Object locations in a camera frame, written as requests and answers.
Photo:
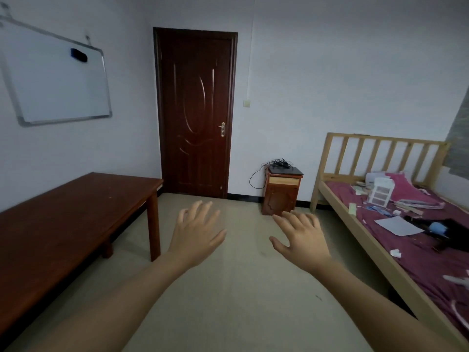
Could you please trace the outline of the person's right hand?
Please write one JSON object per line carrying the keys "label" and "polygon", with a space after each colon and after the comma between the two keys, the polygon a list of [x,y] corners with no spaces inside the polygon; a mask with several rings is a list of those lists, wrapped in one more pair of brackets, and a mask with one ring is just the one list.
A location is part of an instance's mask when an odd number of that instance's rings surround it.
{"label": "person's right hand", "polygon": [[313,214],[303,214],[304,234],[302,235],[288,235],[288,212],[282,212],[280,216],[273,215],[273,220],[289,242],[290,257],[285,259],[317,278],[323,268],[331,263],[331,254],[324,233],[317,235],[314,232],[312,225]]}

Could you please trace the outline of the person's right forearm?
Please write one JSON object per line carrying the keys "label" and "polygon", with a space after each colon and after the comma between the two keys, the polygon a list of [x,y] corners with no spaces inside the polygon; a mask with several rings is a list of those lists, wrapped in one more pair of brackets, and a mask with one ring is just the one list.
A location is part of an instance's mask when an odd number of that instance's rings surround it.
{"label": "person's right forearm", "polygon": [[325,260],[310,273],[344,308],[374,352],[461,352],[341,264]]}

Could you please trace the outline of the small brown wooden nightstand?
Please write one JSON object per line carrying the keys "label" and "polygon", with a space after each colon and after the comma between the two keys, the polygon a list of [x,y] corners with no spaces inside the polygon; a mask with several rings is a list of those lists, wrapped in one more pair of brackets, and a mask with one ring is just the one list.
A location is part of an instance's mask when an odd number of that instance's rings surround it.
{"label": "small brown wooden nightstand", "polygon": [[303,173],[294,166],[267,166],[261,213],[280,216],[294,210],[302,178]]}

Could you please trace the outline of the blue packet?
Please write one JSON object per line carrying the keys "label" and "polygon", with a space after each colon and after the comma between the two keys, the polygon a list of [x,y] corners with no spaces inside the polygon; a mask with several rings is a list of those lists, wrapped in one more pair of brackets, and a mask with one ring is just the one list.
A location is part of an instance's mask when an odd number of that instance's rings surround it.
{"label": "blue packet", "polygon": [[369,210],[369,211],[373,211],[373,212],[377,212],[377,213],[380,213],[382,215],[384,215],[385,217],[394,217],[394,215],[392,213],[390,213],[389,211],[387,211],[385,208],[383,207],[378,207],[378,206],[366,206],[365,209]]}

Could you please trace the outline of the white mini drawer organiser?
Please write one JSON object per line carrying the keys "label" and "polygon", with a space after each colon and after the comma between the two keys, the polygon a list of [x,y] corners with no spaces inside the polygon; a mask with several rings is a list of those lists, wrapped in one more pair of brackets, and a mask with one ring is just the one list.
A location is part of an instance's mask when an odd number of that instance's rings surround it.
{"label": "white mini drawer organiser", "polygon": [[395,188],[394,180],[390,177],[378,177],[374,180],[373,188],[368,196],[368,203],[386,208]]}

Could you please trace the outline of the white paper sheet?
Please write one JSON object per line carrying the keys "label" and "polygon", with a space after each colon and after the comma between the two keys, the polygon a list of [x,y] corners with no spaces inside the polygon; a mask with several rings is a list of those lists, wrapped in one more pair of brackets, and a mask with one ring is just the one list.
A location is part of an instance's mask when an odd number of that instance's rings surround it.
{"label": "white paper sheet", "polygon": [[425,231],[398,216],[379,219],[374,222],[396,236],[413,236]]}

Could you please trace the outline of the dark brown wooden door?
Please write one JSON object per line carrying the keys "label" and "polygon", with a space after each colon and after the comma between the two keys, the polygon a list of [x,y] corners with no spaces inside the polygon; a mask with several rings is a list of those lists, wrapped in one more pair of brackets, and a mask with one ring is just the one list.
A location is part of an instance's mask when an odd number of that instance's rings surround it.
{"label": "dark brown wooden door", "polygon": [[227,198],[238,33],[155,27],[153,37],[163,188]]}

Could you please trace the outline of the pile of books and papers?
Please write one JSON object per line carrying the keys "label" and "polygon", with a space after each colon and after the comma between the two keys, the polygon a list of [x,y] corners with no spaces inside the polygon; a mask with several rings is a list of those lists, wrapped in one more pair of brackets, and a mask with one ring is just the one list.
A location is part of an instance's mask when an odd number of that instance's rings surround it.
{"label": "pile of books and papers", "polygon": [[441,210],[444,209],[444,202],[425,202],[416,200],[399,200],[393,201],[396,207],[400,207],[403,210],[407,210],[417,215],[423,215],[424,210]]}

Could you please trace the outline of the purple bed sheet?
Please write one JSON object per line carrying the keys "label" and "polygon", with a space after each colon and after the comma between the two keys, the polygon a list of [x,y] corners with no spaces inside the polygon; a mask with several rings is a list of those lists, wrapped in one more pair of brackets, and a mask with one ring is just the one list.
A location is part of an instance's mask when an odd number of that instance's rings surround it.
{"label": "purple bed sheet", "polygon": [[[321,182],[320,192],[421,323],[469,340],[469,290],[442,277],[467,276],[469,253],[451,248],[437,253],[436,240],[425,233],[396,236],[374,222],[383,218],[377,212],[359,208],[351,216],[349,203],[361,206],[362,199],[347,183]],[[401,251],[400,259],[390,255],[393,249]]]}

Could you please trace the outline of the reddish brown wooden table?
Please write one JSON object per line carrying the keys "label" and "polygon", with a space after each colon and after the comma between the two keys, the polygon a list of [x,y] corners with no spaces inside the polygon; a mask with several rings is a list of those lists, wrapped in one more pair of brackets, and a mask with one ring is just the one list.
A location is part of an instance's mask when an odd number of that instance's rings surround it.
{"label": "reddish brown wooden table", "polygon": [[92,172],[0,213],[0,348],[21,319],[140,208],[150,260],[161,255],[158,189],[163,179]]}

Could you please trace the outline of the blue roll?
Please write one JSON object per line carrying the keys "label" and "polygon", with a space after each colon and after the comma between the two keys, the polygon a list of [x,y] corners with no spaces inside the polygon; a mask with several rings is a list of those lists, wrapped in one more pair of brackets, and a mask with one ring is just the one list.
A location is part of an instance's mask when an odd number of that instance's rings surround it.
{"label": "blue roll", "polygon": [[428,227],[428,231],[433,236],[449,239],[449,228],[441,222],[432,222]]}

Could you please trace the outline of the black bag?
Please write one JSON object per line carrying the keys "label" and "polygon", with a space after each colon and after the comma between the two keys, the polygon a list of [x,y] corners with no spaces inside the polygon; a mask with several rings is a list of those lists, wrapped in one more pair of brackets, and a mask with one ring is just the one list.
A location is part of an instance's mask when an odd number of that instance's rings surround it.
{"label": "black bag", "polygon": [[[437,253],[443,252],[447,248],[463,251],[469,253],[469,229],[455,221],[454,219],[444,220],[426,220],[421,218],[412,218],[411,216],[404,216],[404,219],[420,229],[425,230],[427,236],[436,240],[436,244],[432,247]],[[441,222],[449,228],[449,239],[433,236],[429,233],[428,227],[432,222]]]}

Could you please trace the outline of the light wooden bed frame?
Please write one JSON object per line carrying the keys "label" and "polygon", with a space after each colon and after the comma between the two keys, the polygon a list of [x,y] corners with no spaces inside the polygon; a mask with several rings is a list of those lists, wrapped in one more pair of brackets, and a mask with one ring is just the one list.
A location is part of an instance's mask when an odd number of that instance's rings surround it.
{"label": "light wooden bed frame", "polygon": [[469,352],[469,208],[433,191],[449,142],[329,132],[320,195],[392,287],[391,298]]}

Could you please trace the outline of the grey wall hanging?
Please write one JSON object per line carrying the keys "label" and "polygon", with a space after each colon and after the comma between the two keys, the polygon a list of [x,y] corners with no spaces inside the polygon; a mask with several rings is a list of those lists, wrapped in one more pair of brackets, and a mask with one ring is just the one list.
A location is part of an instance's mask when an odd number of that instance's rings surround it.
{"label": "grey wall hanging", "polygon": [[450,143],[444,166],[452,175],[469,180],[469,86],[447,135]]}

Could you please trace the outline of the white wall whiteboard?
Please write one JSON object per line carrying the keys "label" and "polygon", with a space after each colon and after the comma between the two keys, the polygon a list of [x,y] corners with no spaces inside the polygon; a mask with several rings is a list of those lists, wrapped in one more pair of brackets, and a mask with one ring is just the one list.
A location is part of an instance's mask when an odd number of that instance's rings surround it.
{"label": "white wall whiteboard", "polygon": [[[72,58],[71,48],[88,62]],[[0,69],[23,127],[113,116],[99,48],[0,16]]]}

